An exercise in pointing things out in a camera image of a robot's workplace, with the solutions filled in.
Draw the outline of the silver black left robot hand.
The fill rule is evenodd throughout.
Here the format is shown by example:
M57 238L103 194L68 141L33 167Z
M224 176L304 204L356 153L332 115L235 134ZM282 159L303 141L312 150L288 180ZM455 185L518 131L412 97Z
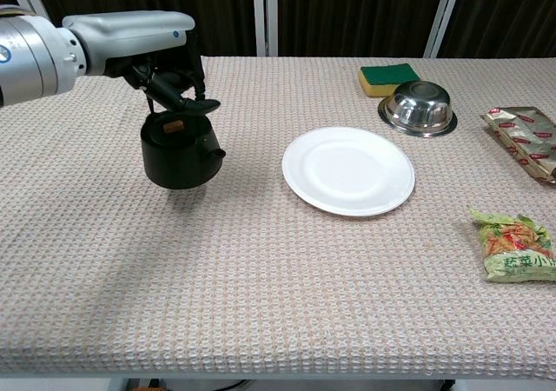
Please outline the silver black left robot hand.
M88 76L122 77L142 91L154 112L205 116L220 103L205 96L205 75L193 17L166 10L67 16L62 26L82 45Z

